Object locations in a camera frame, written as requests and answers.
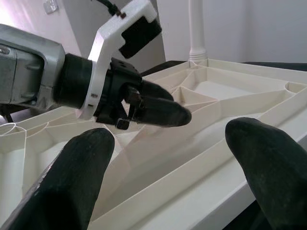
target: wall outlet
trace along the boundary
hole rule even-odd
[[[44,2],[44,9],[47,14],[51,14],[59,9],[56,0],[47,0]]]

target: black cable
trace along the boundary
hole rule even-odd
[[[108,11],[112,16],[115,14],[121,15],[119,8],[115,4],[112,4],[109,0],[97,0],[97,1],[104,4],[108,8]]]

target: robotic arm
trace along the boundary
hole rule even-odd
[[[142,79],[125,58],[161,32],[149,0],[134,0],[97,31],[88,59],[65,54],[61,44],[0,24],[0,103],[46,110],[76,109],[81,119],[127,129],[129,122],[183,126],[191,113],[162,87]],[[130,104],[126,114],[122,101]]]

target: white wall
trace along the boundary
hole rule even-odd
[[[112,0],[111,2],[122,8],[130,1]],[[81,55],[88,57],[98,28],[110,18],[110,15],[106,7],[95,0],[64,0],[63,3]],[[156,0],[152,0],[152,3],[156,6]],[[148,70],[165,62],[162,36],[155,38],[138,54],[128,60],[125,60],[119,52],[116,52],[114,57],[133,64],[140,72]]]
[[[167,60],[188,60],[187,0],[157,0]],[[307,62],[306,0],[204,0],[208,56]]]
[[[80,55],[63,2],[57,2],[59,10],[47,15],[43,0],[0,0],[0,23],[59,42],[67,53]]]

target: small black screw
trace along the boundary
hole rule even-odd
[[[127,130],[129,128],[129,121],[120,118],[115,126],[118,129]]]
[[[10,54],[10,50],[5,46],[0,46],[0,53],[4,55]]]

